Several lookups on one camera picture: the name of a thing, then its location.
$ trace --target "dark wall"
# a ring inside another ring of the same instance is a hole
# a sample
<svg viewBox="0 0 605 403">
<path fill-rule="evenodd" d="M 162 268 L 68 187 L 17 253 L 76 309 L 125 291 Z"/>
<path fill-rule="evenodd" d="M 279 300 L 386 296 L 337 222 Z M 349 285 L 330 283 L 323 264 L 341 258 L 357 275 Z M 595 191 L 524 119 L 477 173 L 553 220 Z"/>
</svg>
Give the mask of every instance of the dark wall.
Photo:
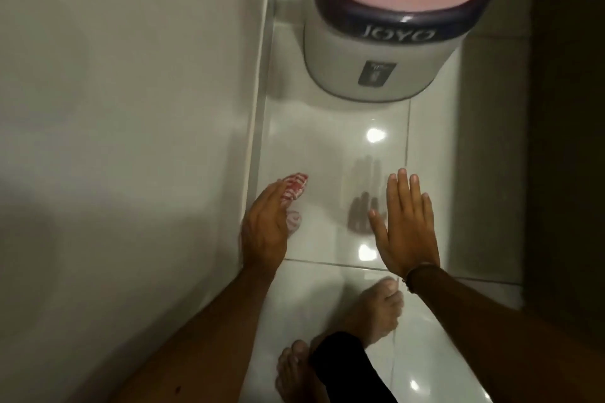
<svg viewBox="0 0 605 403">
<path fill-rule="evenodd" d="M 605 349 L 602 1 L 534 0 L 525 299 Z"/>
</svg>

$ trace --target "bracelet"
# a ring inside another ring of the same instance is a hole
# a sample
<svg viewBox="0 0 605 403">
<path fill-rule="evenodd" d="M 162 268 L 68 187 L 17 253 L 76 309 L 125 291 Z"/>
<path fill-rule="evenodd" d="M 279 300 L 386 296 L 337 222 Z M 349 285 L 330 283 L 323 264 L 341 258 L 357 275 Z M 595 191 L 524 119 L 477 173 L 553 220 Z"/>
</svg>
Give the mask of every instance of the bracelet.
<svg viewBox="0 0 605 403">
<path fill-rule="evenodd" d="M 411 270 L 408 271 L 407 275 L 403 278 L 405 285 L 408 288 L 408 292 L 414 293 L 414 289 L 412 288 L 412 285 L 410 284 L 410 276 L 412 275 L 412 273 L 419 270 L 420 268 L 426 268 L 427 266 L 432 266 L 434 268 L 438 268 L 438 266 L 434 263 L 424 262 L 424 263 L 420 263 L 417 266 L 414 266 Z"/>
</svg>

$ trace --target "black pant leg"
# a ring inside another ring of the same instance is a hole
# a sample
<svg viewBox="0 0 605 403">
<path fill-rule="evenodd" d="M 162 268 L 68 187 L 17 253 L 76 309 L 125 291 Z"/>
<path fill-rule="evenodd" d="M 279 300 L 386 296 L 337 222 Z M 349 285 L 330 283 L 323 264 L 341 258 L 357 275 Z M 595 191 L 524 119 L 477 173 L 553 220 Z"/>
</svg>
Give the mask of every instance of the black pant leg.
<svg viewBox="0 0 605 403">
<path fill-rule="evenodd" d="M 361 341 L 349 333 L 325 338 L 310 363 L 326 386 L 330 403 L 397 403 L 370 363 Z"/>
</svg>

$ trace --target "wall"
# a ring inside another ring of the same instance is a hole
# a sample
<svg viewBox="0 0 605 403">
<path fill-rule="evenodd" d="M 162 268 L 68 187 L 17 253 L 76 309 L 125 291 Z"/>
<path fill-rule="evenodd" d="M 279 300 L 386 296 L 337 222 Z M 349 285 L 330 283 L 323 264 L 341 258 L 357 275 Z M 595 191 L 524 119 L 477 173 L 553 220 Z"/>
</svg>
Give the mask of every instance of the wall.
<svg viewBox="0 0 605 403">
<path fill-rule="evenodd" d="M 525 298 L 605 350 L 600 0 L 534 0 Z"/>
<path fill-rule="evenodd" d="M 263 0 L 0 0 L 0 401 L 102 401 L 237 264 Z"/>
</svg>

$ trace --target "person's right arm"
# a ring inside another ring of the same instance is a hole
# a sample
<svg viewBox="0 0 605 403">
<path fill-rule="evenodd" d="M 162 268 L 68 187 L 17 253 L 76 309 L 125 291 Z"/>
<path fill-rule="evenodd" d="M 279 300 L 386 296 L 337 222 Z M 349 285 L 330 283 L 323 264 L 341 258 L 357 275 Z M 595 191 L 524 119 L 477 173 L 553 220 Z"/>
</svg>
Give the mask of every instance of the person's right arm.
<svg viewBox="0 0 605 403">
<path fill-rule="evenodd" d="M 495 403 L 605 401 L 605 359 L 552 326 L 505 308 L 440 268 L 433 208 L 420 181 L 392 174 L 389 229 L 370 223 L 388 269 L 426 303 Z"/>
</svg>

